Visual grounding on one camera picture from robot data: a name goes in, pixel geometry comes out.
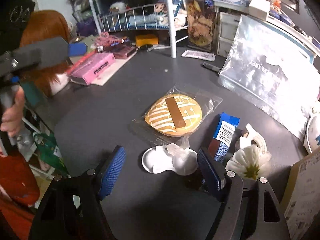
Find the person's left hand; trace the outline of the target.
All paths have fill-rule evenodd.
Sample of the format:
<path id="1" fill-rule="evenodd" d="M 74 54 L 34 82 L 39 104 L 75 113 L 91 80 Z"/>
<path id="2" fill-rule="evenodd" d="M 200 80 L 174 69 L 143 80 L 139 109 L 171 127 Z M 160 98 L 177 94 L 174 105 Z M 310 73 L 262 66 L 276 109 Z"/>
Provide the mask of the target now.
<path id="1" fill-rule="evenodd" d="M 16 136 L 21 130 L 24 104 L 24 91 L 18 86 L 13 106 L 2 115 L 1 131 L 7 132 L 10 137 Z"/>

